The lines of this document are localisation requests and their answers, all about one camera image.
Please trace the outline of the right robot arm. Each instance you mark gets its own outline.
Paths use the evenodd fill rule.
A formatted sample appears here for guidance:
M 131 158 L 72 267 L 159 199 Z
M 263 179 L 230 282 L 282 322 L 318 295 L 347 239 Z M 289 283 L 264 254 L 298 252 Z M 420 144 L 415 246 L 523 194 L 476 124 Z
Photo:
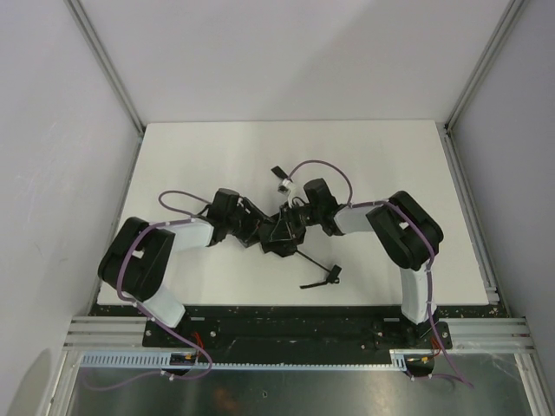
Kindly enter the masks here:
M 276 215 L 262 221 L 258 236 L 263 251 L 281 257 L 297 254 L 313 225 L 330 237 L 373 232 L 400 269 L 403 326 L 413 338 L 432 331 L 437 322 L 432 266 L 444 234 L 430 215 L 405 191 L 386 200 L 340 204 L 324 179 L 313 179 L 304 185 L 304 193 L 306 204 L 290 198 Z

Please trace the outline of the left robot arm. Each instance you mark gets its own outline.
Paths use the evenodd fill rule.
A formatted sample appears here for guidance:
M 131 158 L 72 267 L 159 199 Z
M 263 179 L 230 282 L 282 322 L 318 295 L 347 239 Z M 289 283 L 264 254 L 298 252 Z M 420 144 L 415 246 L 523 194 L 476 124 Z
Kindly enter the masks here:
M 177 328 L 186 307 L 164 285 L 172 254 L 204 249 L 234 236 L 243 246 L 259 242 L 258 232 L 271 220 L 248 198 L 220 188 L 198 213 L 162 206 L 181 219 L 150 223 L 130 217 L 123 223 L 98 266 L 98 277 L 125 302 L 150 319 Z

